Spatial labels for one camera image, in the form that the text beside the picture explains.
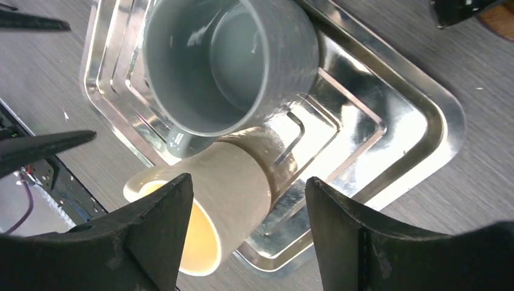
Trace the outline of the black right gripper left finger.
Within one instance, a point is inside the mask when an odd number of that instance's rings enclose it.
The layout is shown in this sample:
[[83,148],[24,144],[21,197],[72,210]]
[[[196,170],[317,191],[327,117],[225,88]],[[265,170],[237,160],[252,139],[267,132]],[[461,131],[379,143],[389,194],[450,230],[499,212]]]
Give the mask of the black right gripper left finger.
[[175,290],[193,202],[183,173],[65,233],[1,236],[2,290]]

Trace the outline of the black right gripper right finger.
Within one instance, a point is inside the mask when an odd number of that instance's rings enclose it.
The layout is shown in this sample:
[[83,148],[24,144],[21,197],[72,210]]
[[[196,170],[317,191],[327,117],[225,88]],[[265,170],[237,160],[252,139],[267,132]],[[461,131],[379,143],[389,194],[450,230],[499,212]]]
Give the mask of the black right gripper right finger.
[[411,226],[338,192],[305,185],[324,290],[512,290],[513,222],[458,235]]

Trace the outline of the silver metal tray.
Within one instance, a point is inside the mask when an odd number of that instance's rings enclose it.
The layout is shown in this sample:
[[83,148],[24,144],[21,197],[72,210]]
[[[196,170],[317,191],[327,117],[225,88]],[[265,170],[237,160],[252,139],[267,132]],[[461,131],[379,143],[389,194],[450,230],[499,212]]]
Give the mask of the silver metal tray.
[[[287,115],[225,137],[272,176],[269,215],[235,252],[260,277],[283,278],[315,257],[305,182],[325,180],[381,210],[447,164],[466,119],[441,84],[334,1],[301,1],[318,34],[311,93]],[[113,133],[148,167],[176,164],[170,121],[145,80],[142,40],[153,1],[94,1],[81,80]]]

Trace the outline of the dark green mug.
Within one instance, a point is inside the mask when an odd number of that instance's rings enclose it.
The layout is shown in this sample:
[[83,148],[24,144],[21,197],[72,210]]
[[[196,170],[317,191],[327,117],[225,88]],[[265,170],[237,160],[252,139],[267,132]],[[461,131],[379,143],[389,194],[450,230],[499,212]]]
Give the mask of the dark green mug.
[[507,0],[431,0],[430,12],[438,29],[447,29]]

